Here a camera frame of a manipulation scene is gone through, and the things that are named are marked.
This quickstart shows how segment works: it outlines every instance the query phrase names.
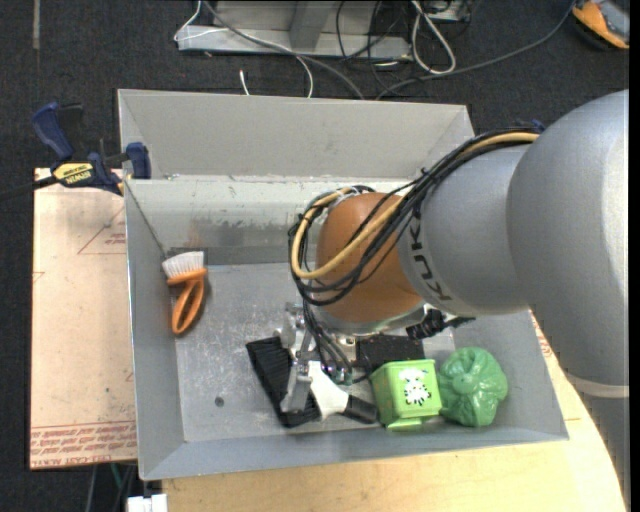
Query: green cube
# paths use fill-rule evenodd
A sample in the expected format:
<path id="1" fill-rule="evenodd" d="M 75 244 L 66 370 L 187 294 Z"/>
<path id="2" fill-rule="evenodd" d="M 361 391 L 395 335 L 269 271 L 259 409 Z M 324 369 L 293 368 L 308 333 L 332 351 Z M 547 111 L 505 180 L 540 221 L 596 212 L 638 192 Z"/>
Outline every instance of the green cube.
<path id="1" fill-rule="evenodd" d="M 393 361 L 371 374 L 380 422 L 389 430 L 413 430 L 442 408 L 435 361 Z"/>

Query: green crumpled object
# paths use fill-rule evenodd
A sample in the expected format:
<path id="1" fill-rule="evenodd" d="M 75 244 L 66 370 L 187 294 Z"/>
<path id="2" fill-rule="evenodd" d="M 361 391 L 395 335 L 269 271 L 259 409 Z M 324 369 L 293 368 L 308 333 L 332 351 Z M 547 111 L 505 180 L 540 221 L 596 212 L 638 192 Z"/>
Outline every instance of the green crumpled object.
<path id="1" fill-rule="evenodd" d="M 509 391 L 498 361 L 479 347 L 456 350 L 440 367 L 437 377 L 440 414 L 467 427 L 490 425 Z"/>

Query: white connector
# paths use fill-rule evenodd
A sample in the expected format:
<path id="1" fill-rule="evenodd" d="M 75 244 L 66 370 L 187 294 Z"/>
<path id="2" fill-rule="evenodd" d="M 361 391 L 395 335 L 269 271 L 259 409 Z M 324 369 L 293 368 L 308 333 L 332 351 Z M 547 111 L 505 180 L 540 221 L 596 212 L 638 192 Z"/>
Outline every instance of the white connector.
<path id="1" fill-rule="evenodd" d="M 349 403 L 349 394 L 322 371 L 320 361 L 309 361 L 309 377 L 312 379 L 311 393 L 316 399 L 322 419 L 344 412 Z"/>
<path id="2" fill-rule="evenodd" d="M 154 494 L 150 498 L 133 496 L 127 500 L 127 512 L 168 512 L 166 494 Z"/>

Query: clamp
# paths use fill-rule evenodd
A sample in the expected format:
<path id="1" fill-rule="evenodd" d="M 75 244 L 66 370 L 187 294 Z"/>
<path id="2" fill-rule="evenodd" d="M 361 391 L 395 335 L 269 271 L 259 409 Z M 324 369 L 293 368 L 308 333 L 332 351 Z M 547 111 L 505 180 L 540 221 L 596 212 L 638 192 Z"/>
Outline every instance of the clamp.
<path id="1" fill-rule="evenodd" d="M 122 180 L 111 169 L 125 161 L 133 166 L 133 178 L 151 178 L 149 155 L 141 142 L 132 142 L 124 153 L 110 157 L 102 151 L 86 151 L 81 136 L 82 113 L 79 104 L 60 107 L 57 102 L 51 102 L 32 116 L 36 135 L 57 157 L 50 167 L 51 176 L 2 192 L 0 200 L 55 183 L 68 188 L 94 187 L 123 195 Z"/>

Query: cardboard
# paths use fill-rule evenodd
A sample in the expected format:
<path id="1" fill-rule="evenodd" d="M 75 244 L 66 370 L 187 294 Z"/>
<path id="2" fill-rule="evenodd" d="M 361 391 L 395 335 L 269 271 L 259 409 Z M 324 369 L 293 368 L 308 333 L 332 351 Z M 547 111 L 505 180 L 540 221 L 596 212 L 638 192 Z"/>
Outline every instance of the cardboard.
<path id="1" fill-rule="evenodd" d="M 122 197 L 35 193 L 29 466 L 137 457 Z"/>

